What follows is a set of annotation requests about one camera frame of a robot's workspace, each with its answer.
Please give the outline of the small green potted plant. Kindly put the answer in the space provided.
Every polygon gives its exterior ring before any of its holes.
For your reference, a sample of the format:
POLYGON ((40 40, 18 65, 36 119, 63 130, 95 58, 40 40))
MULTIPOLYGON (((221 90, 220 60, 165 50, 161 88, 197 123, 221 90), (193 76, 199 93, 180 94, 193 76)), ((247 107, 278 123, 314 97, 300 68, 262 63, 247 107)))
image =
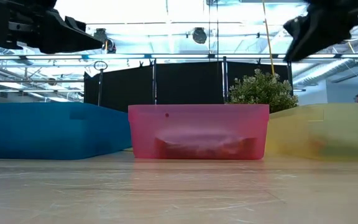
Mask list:
POLYGON ((280 81, 277 73, 255 69, 253 76, 235 78, 229 88, 230 104, 269 105, 270 113, 288 110, 298 106, 298 97, 288 80, 280 81))

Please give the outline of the red plastic bin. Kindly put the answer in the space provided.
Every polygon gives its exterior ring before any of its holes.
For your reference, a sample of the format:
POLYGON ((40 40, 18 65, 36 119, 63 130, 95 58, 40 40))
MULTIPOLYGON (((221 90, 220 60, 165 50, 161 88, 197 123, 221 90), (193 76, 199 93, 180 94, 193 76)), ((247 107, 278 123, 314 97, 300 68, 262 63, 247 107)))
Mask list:
POLYGON ((160 159, 155 138, 181 144, 210 146, 224 139, 257 138, 253 159, 265 154, 268 105, 131 105, 132 148, 138 159, 160 159))

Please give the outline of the yellow plastic bin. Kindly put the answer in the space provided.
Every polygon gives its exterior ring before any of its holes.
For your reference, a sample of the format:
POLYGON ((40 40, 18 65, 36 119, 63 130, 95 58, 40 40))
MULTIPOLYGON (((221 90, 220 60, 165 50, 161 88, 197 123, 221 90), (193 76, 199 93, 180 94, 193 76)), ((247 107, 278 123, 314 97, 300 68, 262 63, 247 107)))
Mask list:
POLYGON ((311 155, 310 140, 343 139, 358 143, 358 103, 304 105, 270 115, 265 156, 288 156, 321 161, 311 155))

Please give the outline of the green orange Chewy granola bar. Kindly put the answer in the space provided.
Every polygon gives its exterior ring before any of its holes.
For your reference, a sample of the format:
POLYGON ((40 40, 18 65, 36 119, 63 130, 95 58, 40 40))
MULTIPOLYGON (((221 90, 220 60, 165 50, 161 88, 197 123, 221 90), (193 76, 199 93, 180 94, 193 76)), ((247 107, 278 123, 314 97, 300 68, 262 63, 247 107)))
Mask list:
POLYGON ((343 139, 314 138, 310 140, 311 155, 319 159, 358 160, 358 143, 343 139))

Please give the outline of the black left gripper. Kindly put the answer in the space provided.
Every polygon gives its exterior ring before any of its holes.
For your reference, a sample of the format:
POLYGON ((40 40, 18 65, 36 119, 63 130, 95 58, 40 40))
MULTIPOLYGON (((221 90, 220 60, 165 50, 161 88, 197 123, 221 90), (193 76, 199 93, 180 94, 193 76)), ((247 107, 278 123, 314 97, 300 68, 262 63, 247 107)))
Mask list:
POLYGON ((100 49, 103 42, 86 33, 86 24, 64 19, 54 9, 57 0, 0 0, 0 47, 20 49, 40 35, 39 50, 45 54, 100 49))

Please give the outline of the round ceiling fixture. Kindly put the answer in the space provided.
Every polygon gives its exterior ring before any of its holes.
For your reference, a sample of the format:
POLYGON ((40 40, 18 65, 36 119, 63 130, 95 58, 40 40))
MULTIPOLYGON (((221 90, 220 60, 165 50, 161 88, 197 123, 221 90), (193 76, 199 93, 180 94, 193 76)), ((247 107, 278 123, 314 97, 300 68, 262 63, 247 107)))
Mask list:
POLYGON ((195 27, 192 33, 192 38, 197 44, 204 44, 207 39, 206 32, 203 27, 195 27))

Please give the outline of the black divider screen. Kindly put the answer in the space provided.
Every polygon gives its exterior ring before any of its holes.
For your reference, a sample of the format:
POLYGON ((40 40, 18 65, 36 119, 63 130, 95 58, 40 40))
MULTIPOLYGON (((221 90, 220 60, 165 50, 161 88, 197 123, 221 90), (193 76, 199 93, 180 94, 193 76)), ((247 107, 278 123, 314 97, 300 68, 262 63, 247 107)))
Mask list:
MULTIPOLYGON (((166 63, 104 72, 101 106, 126 112, 130 105, 224 104, 224 88, 255 69, 288 80, 282 65, 240 62, 166 63)), ((85 75, 84 102, 98 105, 99 74, 85 75)))

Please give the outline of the blue plastic bin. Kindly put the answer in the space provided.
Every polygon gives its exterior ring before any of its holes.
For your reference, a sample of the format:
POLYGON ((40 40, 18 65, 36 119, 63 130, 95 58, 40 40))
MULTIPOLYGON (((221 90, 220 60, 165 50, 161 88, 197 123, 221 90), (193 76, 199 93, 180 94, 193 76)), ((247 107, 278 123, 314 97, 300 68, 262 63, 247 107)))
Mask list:
POLYGON ((75 160, 131 146, 121 111, 87 103, 0 103, 0 159, 75 160))

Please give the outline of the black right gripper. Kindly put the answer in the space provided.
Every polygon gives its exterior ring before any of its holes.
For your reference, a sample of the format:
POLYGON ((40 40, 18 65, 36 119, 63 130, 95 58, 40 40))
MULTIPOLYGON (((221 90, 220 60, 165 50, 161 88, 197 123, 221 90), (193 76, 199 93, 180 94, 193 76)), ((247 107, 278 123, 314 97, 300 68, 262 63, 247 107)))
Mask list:
POLYGON ((351 37, 350 31, 358 26, 358 0, 305 0, 308 14, 284 23, 290 35, 297 35, 308 19, 309 31, 294 38, 284 61, 297 62, 309 55, 340 43, 351 37))

